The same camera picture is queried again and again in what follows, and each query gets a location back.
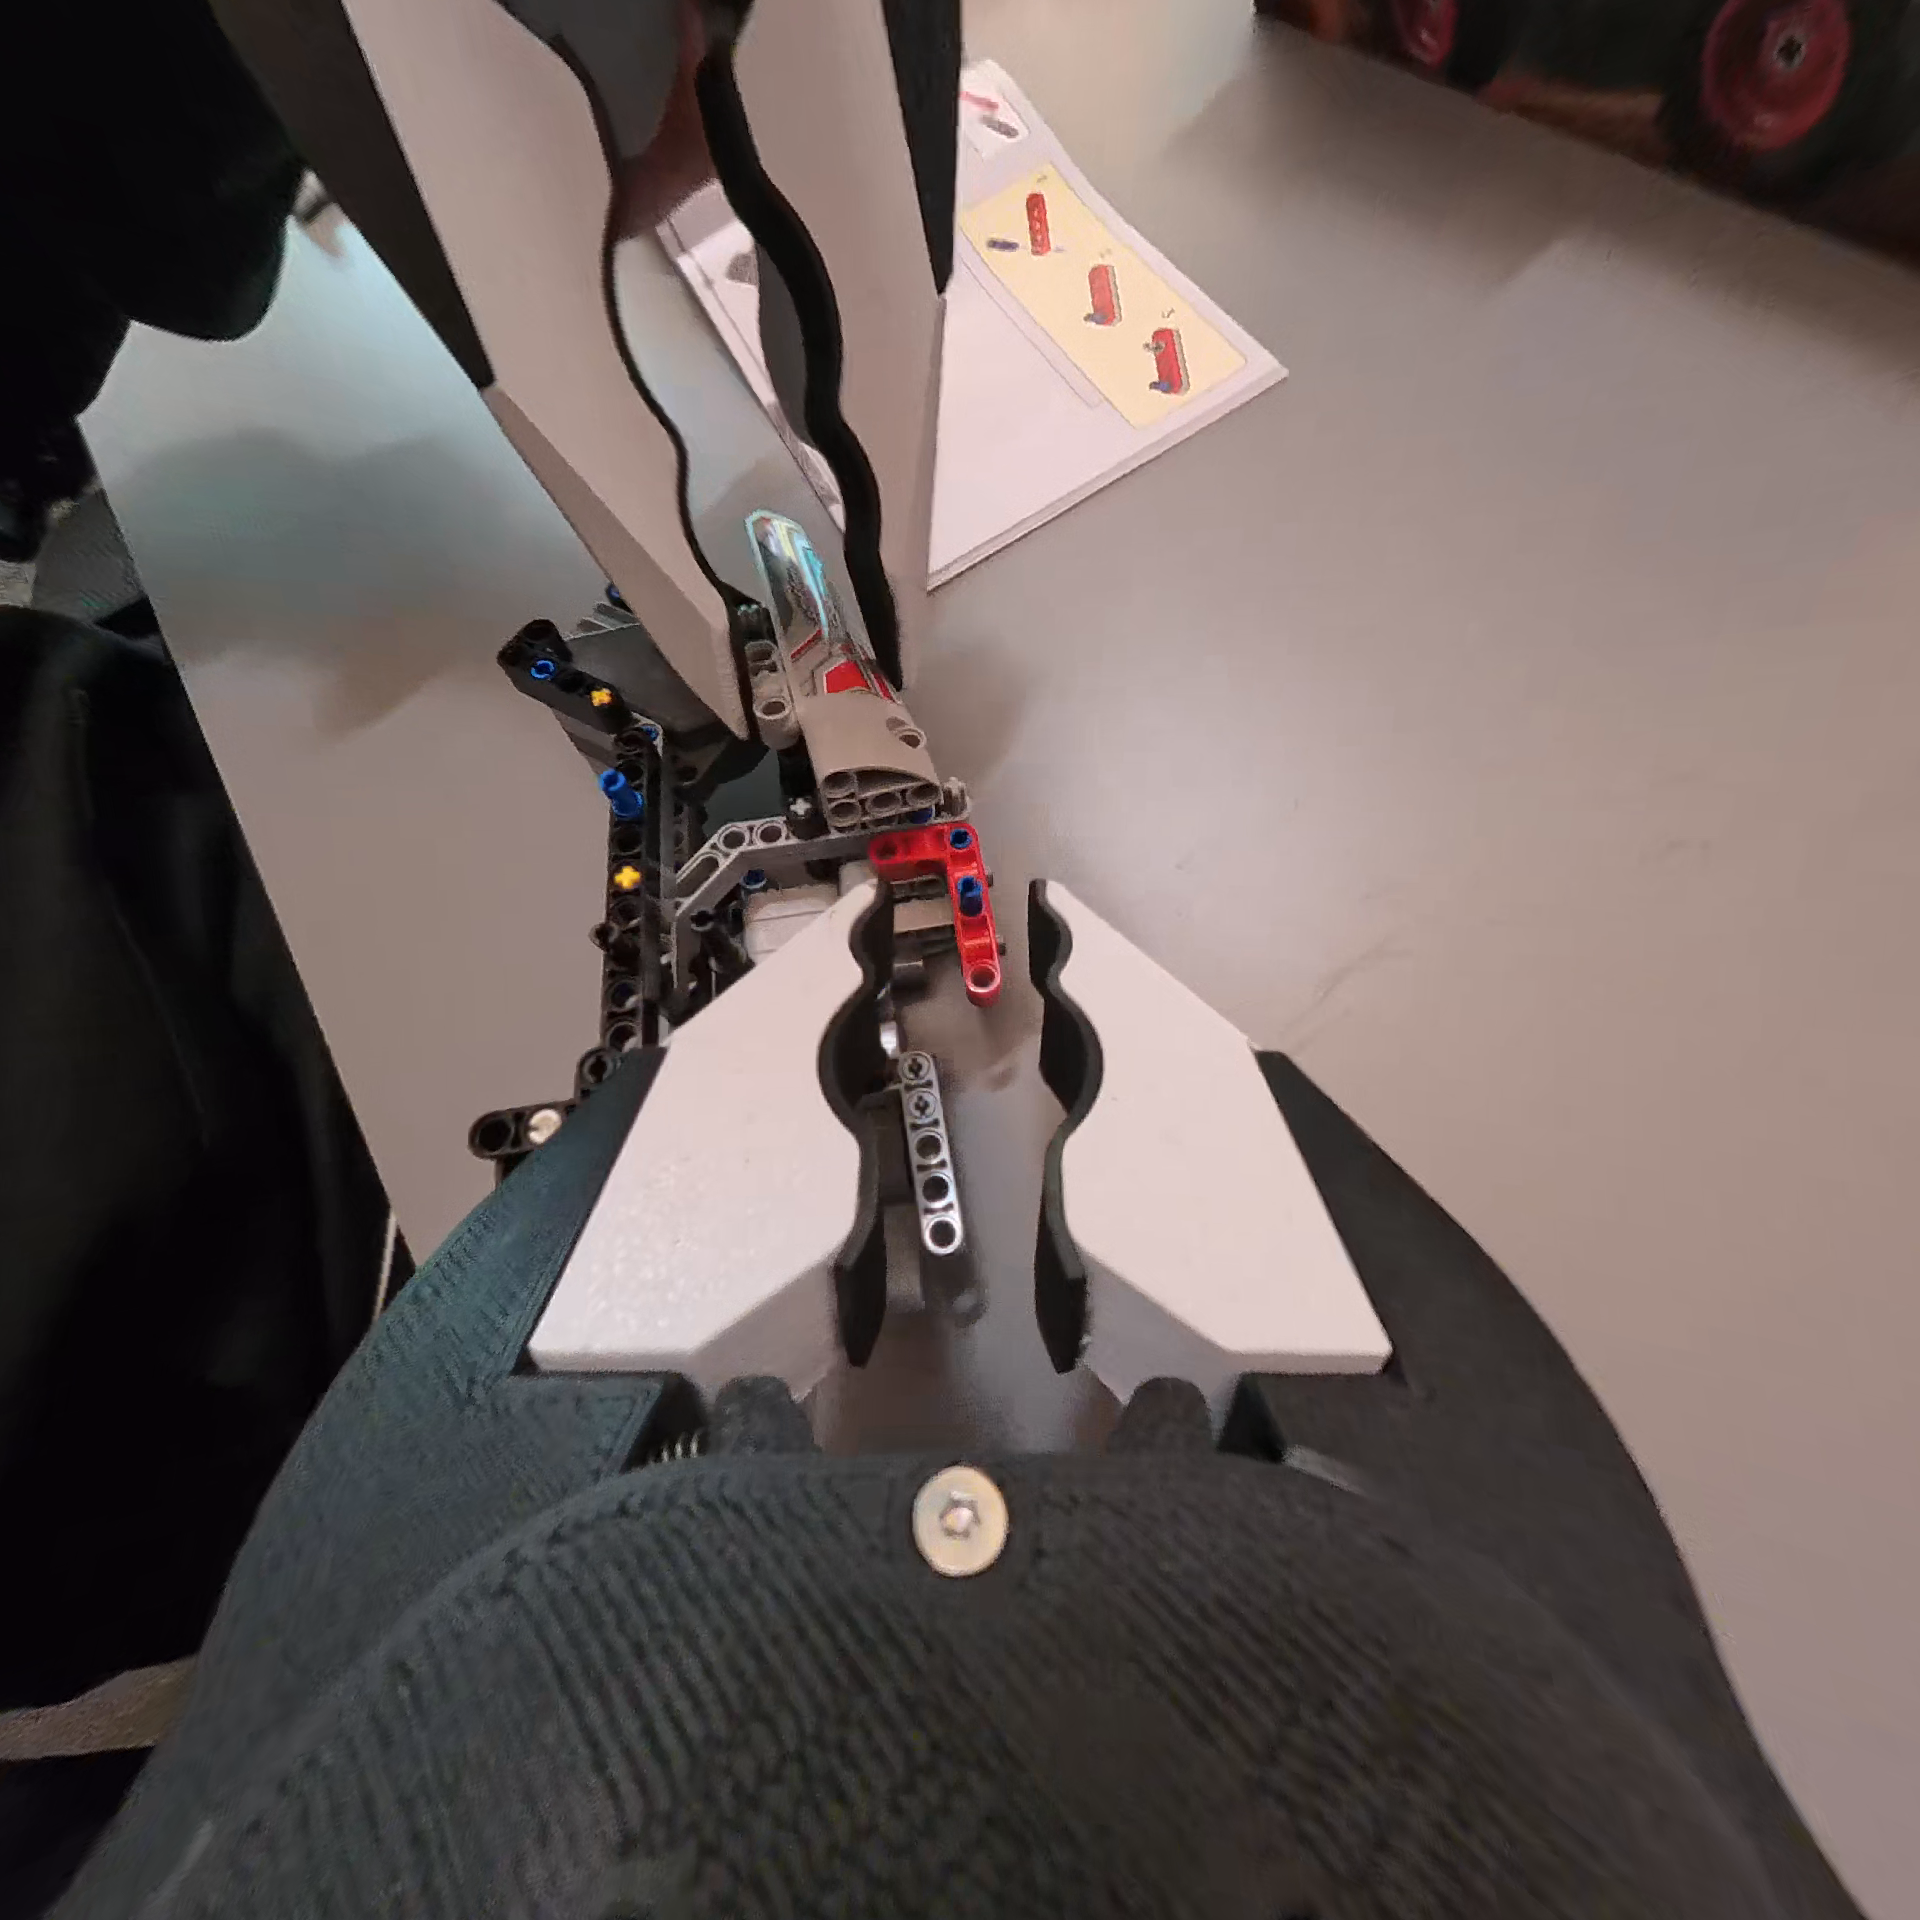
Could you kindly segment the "person's dark clothing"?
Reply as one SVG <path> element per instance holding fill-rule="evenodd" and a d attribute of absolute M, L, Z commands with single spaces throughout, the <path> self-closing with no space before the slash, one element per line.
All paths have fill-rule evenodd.
<path fill-rule="evenodd" d="M 5 605 L 5 1711 L 195 1653 L 392 1208 L 177 664 Z"/>

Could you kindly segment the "brick vehicle chassis model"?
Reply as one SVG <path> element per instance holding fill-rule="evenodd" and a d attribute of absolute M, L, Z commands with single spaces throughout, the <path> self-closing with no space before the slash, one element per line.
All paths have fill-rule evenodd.
<path fill-rule="evenodd" d="M 945 966 L 976 1008 L 1002 993 L 1007 943 L 970 792 L 948 781 L 930 804 L 897 807 L 879 825 L 855 820 L 849 789 L 827 799 L 811 779 L 791 703 L 773 689 L 781 662 L 773 622 L 759 605 L 739 612 L 748 617 L 756 689 L 752 741 L 716 719 L 671 727 L 641 703 L 639 679 L 595 669 L 591 641 L 641 636 L 617 590 L 575 636 L 540 617 L 501 645 L 497 664 L 519 695 L 563 721 L 608 807 L 604 902 L 591 932 L 600 1015 L 569 1093 L 483 1110 L 467 1144 L 506 1181 L 628 1054 L 667 1041 L 847 892 L 875 880 L 895 910 L 895 960 L 879 1015 L 897 1113 L 880 1158 L 883 1220 L 895 1245 L 906 1235 L 915 1240 L 916 1277 L 904 1296 L 965 1328 L 983 1313 L 986 1294 L 943 1068 L 906 1035 L 899 1006 Z"/>

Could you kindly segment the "person's left forearm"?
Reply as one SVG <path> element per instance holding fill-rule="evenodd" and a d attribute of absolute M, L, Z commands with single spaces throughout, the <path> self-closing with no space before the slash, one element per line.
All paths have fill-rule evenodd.
<path fill-rule="evenodd" d="M 8 321 L 243 337 L 303 179 L 211 4 L 3 4 Z"/>

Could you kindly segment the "grey curved brick panel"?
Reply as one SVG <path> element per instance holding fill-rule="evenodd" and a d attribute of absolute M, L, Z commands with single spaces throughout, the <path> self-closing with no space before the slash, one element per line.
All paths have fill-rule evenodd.
<path fill-rule="evenodd" d="M 759 739 L 803 752 L 833 832 L 928 825 L 945 784 L 922 724 L 849 623 L 805 526 L 748 516 L 759 611 L 744 620 L 744 654 Z"/>

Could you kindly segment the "person's left hand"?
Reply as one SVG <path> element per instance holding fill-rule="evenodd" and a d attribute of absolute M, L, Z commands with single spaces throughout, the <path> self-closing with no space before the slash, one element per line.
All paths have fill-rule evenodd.
<path fill-rule="evenodd" d="M 615 241 L 645 236 L 709 180 L 713 155 L 699 102 L 699 76 L 707 60 L 704 14 L 687 4 L 680 14 L 680 68 L 666 94 L 652 142 L 613 171 L 611 230 Z"/>

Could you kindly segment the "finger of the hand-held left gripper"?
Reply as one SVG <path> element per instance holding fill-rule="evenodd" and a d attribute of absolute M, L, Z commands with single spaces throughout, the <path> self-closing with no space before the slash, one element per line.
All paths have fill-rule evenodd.
<path fill-rule="evenodd" d="M 690 697 L 749 735 L 733 593 L 617 315 L 613 171 L 687 4 L 228 1 L 307 168 L 392 270 Z"/>
<path fill-rule="evenodd" d="M 962 8 L 722 1 L 699 19 L 695 99 L 756 247 L 761 351 L 833 476 L 863 629 L 908 683 L 928 623 Z"/>

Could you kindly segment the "grey desk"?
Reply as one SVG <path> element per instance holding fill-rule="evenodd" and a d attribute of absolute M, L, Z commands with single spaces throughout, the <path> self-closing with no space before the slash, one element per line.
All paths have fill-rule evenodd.
<path fill-rule="evenodd" d="M 928 1028 L 993 1283 L 841 1411 L 1059 1444 L 1024 886 L 1353 1115 L 1659 1496 L 1864 1908 L 1915 1916 L 1915 276 L 1245 4 L 970 4 L 1288 365 L 932 600 L 1016 948 Z M 415 1254 L 569 1078 L 604 803 L 497 672 L 600 593 L 362 238 L 88 437 Z"/>

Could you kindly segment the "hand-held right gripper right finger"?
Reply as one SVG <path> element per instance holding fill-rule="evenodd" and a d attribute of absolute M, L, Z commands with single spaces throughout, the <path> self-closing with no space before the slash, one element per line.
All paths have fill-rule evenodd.
<path fill-rule="evenodd" d="M 1035 1318 L 1061 1375 L 1378 1375 L 1392 1355 L 1258 1046 L 1056 880 L 1027 897 L 1047 1140 Z"/>

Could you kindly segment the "building instruction booklet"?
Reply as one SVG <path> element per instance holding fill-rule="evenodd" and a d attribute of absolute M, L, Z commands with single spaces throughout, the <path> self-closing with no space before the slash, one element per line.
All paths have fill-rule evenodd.
<path fill-rule="evenodd" d="M 745 575 L 759 484 L 817 536 L 847 523 L 826 456 L 778 403 L 752 238 L 709 187 L 659 229 L 652 304 L 667 408 L 690 427 L 690 503 L 713 560 Z M 930 476 L 928 587 L 1063 516 L 1288 380 L 1282 361 L 1129 223 L 1037 99 L 989 56 L 957 83 L 956 230 Z"/>

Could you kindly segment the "dark toy set box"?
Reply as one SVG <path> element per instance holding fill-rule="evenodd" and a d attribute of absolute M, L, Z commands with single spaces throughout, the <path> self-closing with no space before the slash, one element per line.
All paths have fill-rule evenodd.
<path fill-rule="evenodd" d="M 1255 1 L 1255 15 L 1917 263 L 1915 1 Z"/>

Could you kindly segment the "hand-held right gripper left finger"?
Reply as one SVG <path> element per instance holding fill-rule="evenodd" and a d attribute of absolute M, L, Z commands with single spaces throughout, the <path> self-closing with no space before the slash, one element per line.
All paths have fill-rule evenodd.
<path fill-rule="evenodd" d="M 537 1371 L 805 1396 L 868 1361 L 892 963 L 895 908 L 858 881 L 672 1038 L 533 1331 Z"/>

